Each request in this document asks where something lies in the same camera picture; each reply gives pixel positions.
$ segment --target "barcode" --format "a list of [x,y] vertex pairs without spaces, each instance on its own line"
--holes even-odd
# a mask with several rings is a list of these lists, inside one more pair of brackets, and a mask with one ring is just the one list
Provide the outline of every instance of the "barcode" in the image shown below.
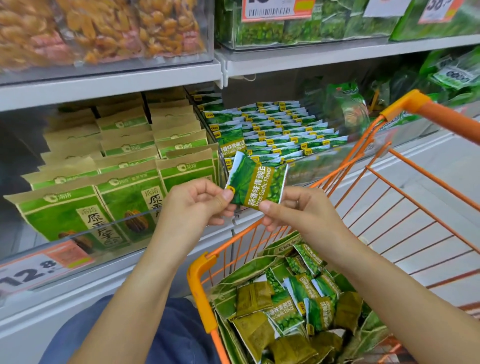
[[292,8],[271,8],[271,9],[249,9],[249,18],[259,18],[262,16],[289,15]]

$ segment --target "hand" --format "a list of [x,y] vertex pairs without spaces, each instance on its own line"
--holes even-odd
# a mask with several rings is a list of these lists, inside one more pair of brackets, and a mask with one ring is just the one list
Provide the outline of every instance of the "hand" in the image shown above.
[[150,244],[168,241],[184,259],[199,241],[207,225],[223,225],[222,216],[233,217],[233,192],[208,179],[174,186],[163,201]]
[[329,263],[342,266],[344,254],[364,247],[348,230],[322,189],[285,187],[282,202],[263,200],[262,223],[268,231],[289,225]]

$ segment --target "white shelf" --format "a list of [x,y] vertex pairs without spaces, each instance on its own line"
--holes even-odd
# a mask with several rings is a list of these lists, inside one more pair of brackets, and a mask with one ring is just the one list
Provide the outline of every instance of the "white shelf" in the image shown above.
[[220,63],[213,60],[208,63],[153,70],[125,71],[1,85],[0,111],[209,81],[221,82],[221,80]]
[[376,38],[282,49],[237,52],[228,49],[217,49],[215,57],[222,65],[223,86],[227,86],[228,78],[231,77],[478,43],[480,43],[480,35],[422,39],[408,42],[388,42],[386,38]]

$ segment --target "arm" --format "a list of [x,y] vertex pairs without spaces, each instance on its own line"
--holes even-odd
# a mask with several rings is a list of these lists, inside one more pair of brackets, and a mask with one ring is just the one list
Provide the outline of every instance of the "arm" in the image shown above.
[[478,360],[480,324],[360,242],[322,190],[286,187],[280,205],[263,201],[260,210],[269,231],[292,226],[343,273],[419,363]]
[[145,363],[173,277],[207,224],[233,216],[233,193],[208,180],[172,188],[142,258],[69,364]]

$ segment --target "person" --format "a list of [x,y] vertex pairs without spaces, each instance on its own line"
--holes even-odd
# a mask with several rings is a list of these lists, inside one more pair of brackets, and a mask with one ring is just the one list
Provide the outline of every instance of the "person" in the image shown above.
[[[132,273],[113,297],[70,319],[40,364],[219,363],[194,306],[167,296],[205,226],[233,216],[232,198],[206,179],[172,188]],[[478,362],[480,324],[359,241],[322,190],[285,187],[281,204],[265,200],[259,209],[268,231],[292,226],[343,273],[417,362]]]

